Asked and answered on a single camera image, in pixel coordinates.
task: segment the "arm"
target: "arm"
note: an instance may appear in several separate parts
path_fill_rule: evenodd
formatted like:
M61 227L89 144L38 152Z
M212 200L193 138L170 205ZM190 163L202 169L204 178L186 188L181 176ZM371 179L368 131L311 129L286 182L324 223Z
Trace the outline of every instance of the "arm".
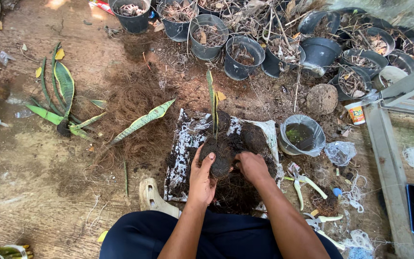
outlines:
M207 206L213 200L217 186L217 182L209 178L209 170L215 161L215 154L210 153L202 161L202 166L200 168L197 166L201 148L202 146L196 151L191 164L188 200L177 225L158 256L159 259L196 257L204 215Z
M236 159L240 160L237 166L244 177L256 187L263 199L282 257L329 259L315 232L292 207L269 175L263 157L243 152Z

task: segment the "secateurs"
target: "secateurs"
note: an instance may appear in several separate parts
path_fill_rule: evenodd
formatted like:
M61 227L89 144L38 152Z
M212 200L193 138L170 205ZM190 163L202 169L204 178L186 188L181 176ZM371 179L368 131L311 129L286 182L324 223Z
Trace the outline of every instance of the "secateurs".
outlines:
M309 213L303 213L304 215L308 215L309 217L311 217L310 219L307 219L306 222L308 223L309 226L314 227L314 231L321 234L322 236L326 237L328 240L330 240L330 242L332 242L338 249L341 250L345 250L346 247L340 243L338 243L337 241L331 239L330 237L328 237L325 232L324 232L324 227L325 227L325 222L327 221L335 221L335 220L340 220L343 218L343 215L338 215L337 217L324 217L324 216L318 216L317 218L315 218L313 215L309 214Z
M295 190L298 193L299 210L300 211L303 210L304 203L303 203L303 197L301 195L301 185L300 185L299 182L302 182L302 185L305 185L305 184L309 183L309 185L312 186L314 188L314 190L316 190L318 193L320 193L322 198L324 198L324 199L327 198L327 195L319 188L319 186L317 186L313 181L311 181L311 179L307 178L304 175L300 175L298 173L299 166L297 166L295 163L291 163L290 167L288 169L290 171L292 171L293 177L284 177L284 179L293 181L293 186L295 187Z

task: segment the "dark blue pants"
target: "dark blue pants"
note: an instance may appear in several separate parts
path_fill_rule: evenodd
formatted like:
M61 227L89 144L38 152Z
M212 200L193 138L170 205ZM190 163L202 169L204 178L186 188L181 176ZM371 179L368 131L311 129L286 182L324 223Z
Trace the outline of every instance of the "dark blue pants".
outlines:
M123 215L107 233L100 249L100 259L157 258L177 221L157 211ZM343 258L328 239L319 234L317 236L331 259ZM207 210L197 258L280 259L282 256L269 220Z

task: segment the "rock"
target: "rock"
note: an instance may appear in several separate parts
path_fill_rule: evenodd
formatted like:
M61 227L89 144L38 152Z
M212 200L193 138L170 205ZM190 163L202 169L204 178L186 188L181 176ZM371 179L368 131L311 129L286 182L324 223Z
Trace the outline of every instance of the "rock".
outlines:
M330 84L318 84L311 88L306 98L309 111L318 115L332 113L338 104L338 91Z

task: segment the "water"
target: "water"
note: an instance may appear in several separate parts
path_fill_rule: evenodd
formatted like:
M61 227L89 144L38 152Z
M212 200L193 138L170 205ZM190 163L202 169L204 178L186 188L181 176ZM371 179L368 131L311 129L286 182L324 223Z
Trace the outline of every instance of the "water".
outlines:
M309 151L314 148L314 134L304 124L292 123L287 125L286 132L288 140L296 148L302 151Z

